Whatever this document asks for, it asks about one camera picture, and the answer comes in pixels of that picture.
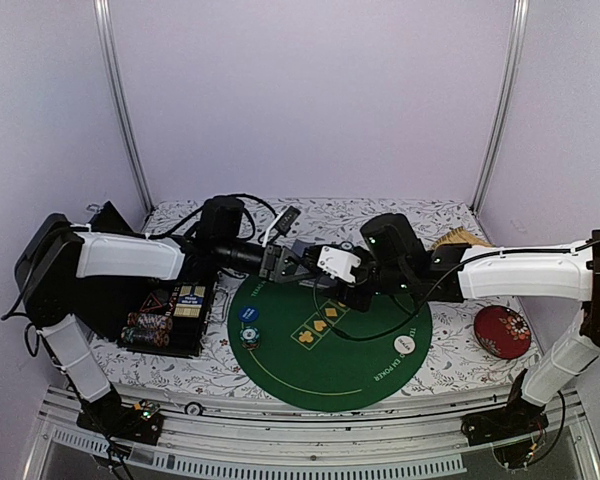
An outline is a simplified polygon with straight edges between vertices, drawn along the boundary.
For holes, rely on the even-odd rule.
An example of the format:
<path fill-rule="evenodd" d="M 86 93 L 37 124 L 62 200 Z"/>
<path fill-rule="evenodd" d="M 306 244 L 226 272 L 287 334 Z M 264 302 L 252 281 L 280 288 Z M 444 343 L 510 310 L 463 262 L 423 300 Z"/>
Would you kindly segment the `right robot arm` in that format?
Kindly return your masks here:
<path fill-rule="evenodd" d="M 555 297 L 581 307 L 569 328 L 514 381 L 497 427 L 517 436 L 564 385 L 600 356 L 600 229 L 587 240 L 544 247 L 444 244 L 426 250 L 402 214 L 360 230 L 365 248 L 324 247 L 318 267 L 340 282 L 337 298 L 361 311 L 375 294 L 410 292 L 418 307 L 496 296 Z"/>

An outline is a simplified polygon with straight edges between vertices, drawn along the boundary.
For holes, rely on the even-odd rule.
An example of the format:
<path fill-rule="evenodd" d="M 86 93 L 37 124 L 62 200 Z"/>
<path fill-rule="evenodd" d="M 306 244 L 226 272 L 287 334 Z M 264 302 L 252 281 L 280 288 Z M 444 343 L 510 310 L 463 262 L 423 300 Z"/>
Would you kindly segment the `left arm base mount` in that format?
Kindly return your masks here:
<path fill-rule="evenodd" d="M 133 405 L 125 405 L 113 386 L 93 401 L 84 399 L 80 393 L 77 397 L 81 406 L 77 419 L 80 428 L 109 439 L 157 445 L 164 424 L 164 416 L 157 403 L 143 399 Z"/>

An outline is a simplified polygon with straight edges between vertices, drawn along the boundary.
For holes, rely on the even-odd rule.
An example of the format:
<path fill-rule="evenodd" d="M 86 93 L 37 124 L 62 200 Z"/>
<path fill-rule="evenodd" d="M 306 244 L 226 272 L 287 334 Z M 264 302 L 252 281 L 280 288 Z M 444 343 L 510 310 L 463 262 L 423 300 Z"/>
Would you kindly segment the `blue playing card deck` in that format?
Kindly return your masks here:
<path fill-rule="evenodd" d="M 313 246 L 315 246 L 315 243 L 313 243 L 313 242 L 307 242 L 307 241 L 303 241 L 303 240 L 295 240 L 295 241 L 294 241 L 294 243 L 293 243 L 293 245 L 292 245 L 292 247 L 293 247 L 293 246 L 300 246 L 300 245 L 304 245 L 304 246 L 306 246 L 306 247 L 307 247 L 307 249 L 306 249 L 306 253 L 307 253 L 307 252 L 308 252 L 308 249 L 309 249 L 310 247 L 313 247 Z M 309 288 L 309 287 L 312 287 L 312 286 L 314 285 L 314 283 L 315 283 L 315 280 L 316 280 L 316 278 L 315 278 L 314 280 L 312 280 L 312 281 L 299 282 L 299 283 L 297 283 L 297 284 L 298 284 L 299 286 L 302 286 L 302 287 L 307 287 L 307 288 Z M 322 276 L 322 277 L 321 277 L 321 278 L 318 280 L 317 288 L 318 288 L 318 289 L 327 289 L 327 288 L 331 288 L 331 287 L 333 287 L 334 285 L 335 285 L 335 281 L 334 281 L 334 280 L 331 280 L 331 279 L 330 279 L 329 277 L 327 277 L 327 276 Z"/>

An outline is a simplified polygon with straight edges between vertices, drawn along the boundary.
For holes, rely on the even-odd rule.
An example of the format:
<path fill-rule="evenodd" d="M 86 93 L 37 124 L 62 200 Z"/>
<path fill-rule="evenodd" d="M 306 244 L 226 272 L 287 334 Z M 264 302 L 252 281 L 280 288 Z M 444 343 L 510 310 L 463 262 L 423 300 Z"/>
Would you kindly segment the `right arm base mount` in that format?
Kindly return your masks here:
<path fill-rule="evenodd" d="M 504 406 L 461 418 L 461 432 L 470 446 L 482 445 L 511 439 L 524 434 L 539 433 L 549 425 L 545 407 L 526 402 L 522 398 L 522 383 L 527 370 L 515 379 Z M 516 470 L 527 467 L 533 460 L 538 440 L 526 440 L 493 451 L 496 461 L 505 469 Z"/>

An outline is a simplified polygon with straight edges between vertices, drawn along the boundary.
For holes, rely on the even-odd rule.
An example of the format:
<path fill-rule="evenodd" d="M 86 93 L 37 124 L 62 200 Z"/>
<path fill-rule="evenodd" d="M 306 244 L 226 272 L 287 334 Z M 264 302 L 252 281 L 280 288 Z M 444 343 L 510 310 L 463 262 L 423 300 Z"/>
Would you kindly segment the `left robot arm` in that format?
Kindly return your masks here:
<path fill-rule="evenodd" d="M 22 306 L 59 362 L 61 371 L 90 405 L 91 419 L 108 434 L 128 426 L 128 412 L 80 332 L 84 323 L 115 340 L 122 320 L 150 289 L 215 277 L 220 269 L 272 282 L 317 273 L 318 249 L 295 253 L 264 237 L 256 244 L 239 234 L 245 195 L 219 195 L 161 233 L 133 231 L 112 203 L 89 223 L 49 215 L 16 261 Z"/>

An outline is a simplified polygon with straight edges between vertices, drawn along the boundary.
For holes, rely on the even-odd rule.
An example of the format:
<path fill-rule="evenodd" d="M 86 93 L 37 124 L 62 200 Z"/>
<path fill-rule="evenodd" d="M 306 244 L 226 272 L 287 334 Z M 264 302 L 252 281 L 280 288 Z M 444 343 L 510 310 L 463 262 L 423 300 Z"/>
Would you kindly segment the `white dealer button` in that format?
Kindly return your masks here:
<path fill-rule="evenodd" d="M 400 335 L 394 339 L 394 348 L 401 355 L 409 355 L 416 349 L 415 341 L 408 335 Z"/>

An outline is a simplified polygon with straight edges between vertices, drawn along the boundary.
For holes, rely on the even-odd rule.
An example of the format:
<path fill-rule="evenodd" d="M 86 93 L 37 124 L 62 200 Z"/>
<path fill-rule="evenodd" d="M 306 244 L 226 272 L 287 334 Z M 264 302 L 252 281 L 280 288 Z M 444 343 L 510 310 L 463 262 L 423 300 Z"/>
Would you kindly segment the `blue small blind button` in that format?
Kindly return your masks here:
<path fill-rule="evenodd" d="M 250 324 L 255 322 L 260 316 L 260 312 L 256 307 L 244 306 L 238 313 L 238 318 L 241 322 Z"/>

